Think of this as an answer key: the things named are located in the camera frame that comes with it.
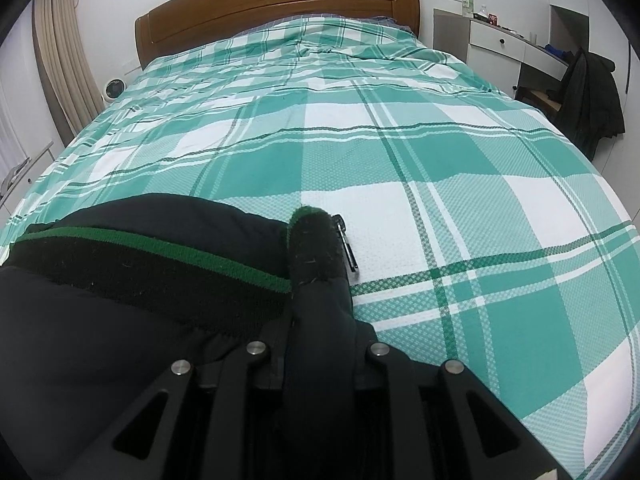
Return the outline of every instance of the triangular cutout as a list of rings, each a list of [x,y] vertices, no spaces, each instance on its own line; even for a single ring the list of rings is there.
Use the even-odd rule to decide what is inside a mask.
[[[469,392],[466,400],[478,428],[482,450],[487,457],[493,458],[518,447],[518,437],[478,394]]]
[[[168,398],[167,392],[156,394],[136,418],[113,439],[113,449],[140,460],[147,458]]]

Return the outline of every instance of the sheer white curtain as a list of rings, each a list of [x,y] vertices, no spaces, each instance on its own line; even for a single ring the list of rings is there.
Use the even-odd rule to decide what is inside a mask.
[[[27,154],[15,135],[4,97],[4,89],[0,82],[0,183],[12,167],[20,164],[25,158],[27,158]]]

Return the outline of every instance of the curtain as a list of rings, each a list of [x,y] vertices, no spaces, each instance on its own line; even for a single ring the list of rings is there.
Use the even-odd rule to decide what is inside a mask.
[[[43,86],[52,88],[74,136],[104,110],[84,56],[74,0],[34,0],[36,50],[44,67]],[[49,105],[52,115],[60,109]]]
[[[0,184],[9,174],[9,170],[27,158],[15,134],[8,113],[4,90],[0,85]]]

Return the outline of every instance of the black garment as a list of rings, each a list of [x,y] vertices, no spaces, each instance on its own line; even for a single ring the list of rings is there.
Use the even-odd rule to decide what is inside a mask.
[[[288,282],[287,225],[230,206],[150,194],[29,232],[0,267],[0,434],[34,480],[64,471],[172,362],[221,358],[289,298],[269,288]],[[266,286],[203,267],[217,256]]]
[[[618,88],[612,72],[615,63],[605,57],[578,51],[562,78],[558,92],[549,91],[562,104],[555,126],[586,156],[593,160],[602,137],[625,132]]]

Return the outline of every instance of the plaid bedsheet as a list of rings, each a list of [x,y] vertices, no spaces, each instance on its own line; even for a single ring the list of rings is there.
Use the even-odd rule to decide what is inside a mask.
[[[287,221],[340,213],[356,316],[459,358],[574,478],[638,421],[638,232],[536,110],[396,28],[303,18],[155,60],[0,234],[170,192]]]

